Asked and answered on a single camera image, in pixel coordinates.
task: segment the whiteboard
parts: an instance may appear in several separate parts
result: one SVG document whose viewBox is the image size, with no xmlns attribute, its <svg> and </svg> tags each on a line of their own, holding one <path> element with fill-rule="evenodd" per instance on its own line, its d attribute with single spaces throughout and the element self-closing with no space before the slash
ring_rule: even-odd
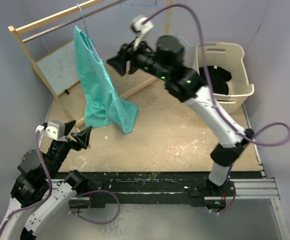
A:
<svg viewBox="0 0 290 240">
<path fill-rule="evenodd" d="M 37 63 L 57 95 L 79 82 L 74 41 L 53 51 Z"/>
</svg>

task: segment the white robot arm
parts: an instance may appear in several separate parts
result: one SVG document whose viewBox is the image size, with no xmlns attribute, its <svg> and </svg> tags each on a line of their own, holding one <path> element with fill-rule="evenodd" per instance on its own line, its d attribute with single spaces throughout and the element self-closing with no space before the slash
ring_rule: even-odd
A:
<svg viewBox="0 0 290 240">
<path fill-rule="evenodd" d="M 216 105 L 213 104 L 209 87 L 203 83 L 202 77 L 183 64 L 184 47 L 176 37 L 161 36 L 157 40 L 156 51 L 153 51 L 143 40 L 153 29 L 152 22 L 140 16 L 133 20 L 131 28 L 136 34 L 136 39 L 129 44 L 123 44 L 118 54 L 108 59 L 107 63 L 123 76 L 126 73 L 126 62 L 130 61 L 129 74 L 141 69 L 164 80 L 169 93 L 193 109 L 205 121 L 219 139 L 219 144 L 211 153 L 214 163 L 209 179 L 217 186 L 222 185 L 227 179 L 231 165 L 248 142 L 228 126 L 215 107 L 236 127 L 238 133 L 251 138 L 253 131 L 239 126 L 217 102 Z"/>
</svg>

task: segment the plywood surface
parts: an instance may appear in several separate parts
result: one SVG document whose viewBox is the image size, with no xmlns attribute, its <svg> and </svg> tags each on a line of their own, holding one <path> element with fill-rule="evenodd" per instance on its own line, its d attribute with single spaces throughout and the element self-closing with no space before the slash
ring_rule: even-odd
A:
<svg viewBox="0 0 290 240">
<path fill-rule="evenodd" d="M 107 68 L 119 94 L 148 79 L 137 72 L 125 77 Z M 83 117 L 85 99 L 81 85 L 70 89 L 62 100 L 76 119 Z M 134 130 L 124 134 L 115 125 L 92 130 L 90 148 L 72 150 L 60 171 L 210 171 L 210 152 L 218 143 L 213 132 L 190 108 L 168 94 L 163 81 L 157 81 L 128 98 L 139 107 Z M 232 117 L 247 127 L 242 108 Z M 65 122 L 62 110 L 53 103 L 49 121 Z M 50 140 L 43 139 L 46 151 Z M 234 171 L 258 171 L 254 148 L 250 145 L 238 159 Z"/>
</svg>

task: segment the beige plastic basket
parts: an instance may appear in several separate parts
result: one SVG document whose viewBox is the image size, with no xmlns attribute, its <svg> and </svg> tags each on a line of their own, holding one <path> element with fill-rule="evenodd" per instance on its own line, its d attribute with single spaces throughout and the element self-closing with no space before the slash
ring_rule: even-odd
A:
<svg viewBox="0 0 290 240">
<path fill-rule="evenodd" d="M 193 65 L 196 71 L 203 66 L 200 48 L 200 45 L 196 46 Z M 214 96 L 228 113 L 233 113 L 254 93 L 254 85 L 249 84 L 243 63 L 244 50 L 240 45 L 225 42 L 206 42 L 204 50 L 209 66 L 222 67 L 231 73 L 231 80 L 227 82 L 228 95 L 214 94 Z"/>
</svg>

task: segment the purple cable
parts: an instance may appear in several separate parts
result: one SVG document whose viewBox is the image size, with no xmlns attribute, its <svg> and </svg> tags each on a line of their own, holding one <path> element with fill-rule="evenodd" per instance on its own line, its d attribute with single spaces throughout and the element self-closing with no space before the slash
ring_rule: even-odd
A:
<svg viewBox="0 0 290 240">
<path fill-rule="evenodd" d="M 244 138 L 245 140 L 247 140 L 248 142 L 252 143 L 252 144 L 255 144 L 255 145 L 259 145 L 259 146 L 263 146 L 263 147 L 276 147 L 276 146 L 280 146 L 280 145 L 283 145 L 285 143 L 287 143 L 289 140 L 290 140 L 290 127 L 285 124 L 285 123 L 282 123 L 282 122 L 273 122 L 271 124 L 268 124 L 266 126 L 264 126 L 261 130 L 259 130 L 257 133 L 255 133 L 255 136 L 254 137 L 257 137 L 260 133 L 262 133 L 264 130 L 272 127 L 272 126 L 277 126 L 277 125 L 280 125 L 280 126 L 284 126 L 288 133 L 287 133 L 287 137 L 285 139 L 283 139 L 282 141 L 278 141 L 278 142 L 273 142 L 273 143 L 266 143 L 266 142 L 258 142 L 258 141 L 254 141 L 250 138 L 248 138 L 247 136 L 245 136 L 244 134 L 238 132 L 238 129 L 235 128 L 235 126 L 233 124 L 231 124 L 227 119 L 226 117 L 221 113 L 221 111 L 218 109 L 217 105 L 216 105 L 216 100 L 214 98 L 214 89 L 213 89 L 213 86 L 212 86 L 212 83 L 211 83 L 211 79 L 210 79 L 210 75 L 209 75 L 209 72 L 208 72 L 208 68 L 207 68 L 207 58 L 206 58 L 206 55 L 205 55 L 205 51 L 203 49 L 204 47 L 204 40 L 203 40 L 203 34 L 202 34 L 202 30 L 201 30 L 201 26 L 200 26 L 200 22 L 198 20 L 198 17 L 196 16 L 195 12 L 188 6 L 184 5 L 184 4 L 179 4 L 179 3 L 176 3 L 176 4 L 171 4 L 171 5 L 168 5 L 162 9 L 160 9 L 159 11 L 155 12 L 152 16 L 150 16 L 149 18 L 147 18 L 146 20 L 143 21 L 143 24 L 147 23 L 148 21 L 150 21 L 151 19 L 153 19 L 155 16 L 157 16 L 158 14 L 160 14 L 161 12 L 169 9 L 169 8 L 174 8 L 174 7 L 180 7 L 180 8 L 184 8 L 186 9 L 187 11 L 190 12 L 190 14 L 192 15 L 192 17 L 194 18 L 195 20 L 195 23 L 197 25 L 197 29 L 198 29 L 198 37 L 199 37 L 199 40 L 201 42 L 201 55 L 202 55 L 202 58 L 203 58 L 203 63 L 204 63 L 204 72 L 205 72 L 205 76 L 206 76 L 206 81 L 207 81 L 207 85 L 209 87 L 209 93 L 210 93 L 210 98 L 211 98 L 211 101 L 216 109 L 216 112 L 218 113 L 218 115 L 223 119 L 223 121 L 231 128 L 233 129 L 233 131 L 235 131 L 239 136 L 241 136 L 242 138 Z"/>
<path fill-rule="evenodd" d="M 116 195 L 114 195 L 112 192 L 110 191 L 107 191 L 107 190 L 94 190 L 94 191 L 89 191 L 89 192 L 86 192 L 86 193 L 83 193 L 83 194 L 79 194 L 77 195 L 76 197 L 82 197 L 82 196 L 85 196 L 85 195 L 88 195 L 88 194 L 95 194 L 95 193 L 107 193 L 107 194 L 110 194 L 111 196 L 113 196 L 115 198 L 115 200 L 117 201 L 117 204 L 118 204 L 118 210 L 117 210 L 117 213 L 116 215 L 109 221 L 104 221 L 104 222 L 99 222 L 99 221 L 92 221 L 84 216 L 81 216 L 80 214 L 74 212 L 70 205 L 69 205 L 69 210 L 70 210 L 70 213 L 72 213 L 73 215 L 76 215 L 77 217 L 87 221 L 87 222 L 90 222 L 92 224 L 98 224 L 98 225 L 104 225 L 104 224 L 109 224 L 111 222 L 113 222 L 119 215 L 119 212 L 120 212 L 120 202 L 118 200 L 118 198 L 116 197 Z"/>
<path fill-rule="evenodd" d="M 29 210 L 29 209 L 32 209 L 32 208 L 35 208 L 35 207 L 38 207 L 38 206 L 42 205 L 45 201 L 48 200 L 48 198 L 50 197 L 50 195 L 51 195 L 51 193 L 52 193 L 52 190 L 53 190 L 53 184 L 52 184 L 52 181 L 51 181 L 51 177 L 50 177 L 50 174 L 49 174 L 48 168 L 47 168 L 46 163 L 45 163 L 45 161 L 44 161 L 44 159 L 43 159 L 43 155 L 42 155 L 41 152 L 40 152 L 38 142 L 39 142 L 39 131 L 37 131 L 37 132 L 36 132 L 36 135 L 35 135 L 35 147 L 36 147 L 36 151 L 37 151 L 37 154 L 38 154 L 38 157 L 39 157 L 40 163 L 41 163 L 41 165 L 42 165 L 42 167 L 43 167 L 43 169 L 44 169 L 44 171 L 45 171 L 45 174 L 46 174 L 46 176 L 47 176 L 48 185 L 49 185 L 48 195 L 47 195 L 44 199 L 40 200 L 39 202 L 36 202 L 36 203 L 34 203 L 34 204 L 30 205 L 30 206 L 27 206 L 27 207 L 24 207 L 24 208 L 20 208 L 20 209 L 18 209 L 18 210 L 15 210 L 15 211 L 11 212 L 11 213 L 8 215 L 7 220 L 3 223 L 3 225 L 2 225 L 1 228 L 0 228 L 0 238 L 1 238 L 1 235 L 2 235 L 2 233 L 3 233 L 3 231 L 4 231 L 4 229 L 5 229 L 5 227 L 6 227 L 7 223 L 8 223 L 8 221 L 12 218 L 13 215 L 15 215 L 15 214 L 17 214 L 17 213 L 20 213 L 20 212 L 22 212 L 22 211 L 26 211 L 26 210 Z"/>
</svg>

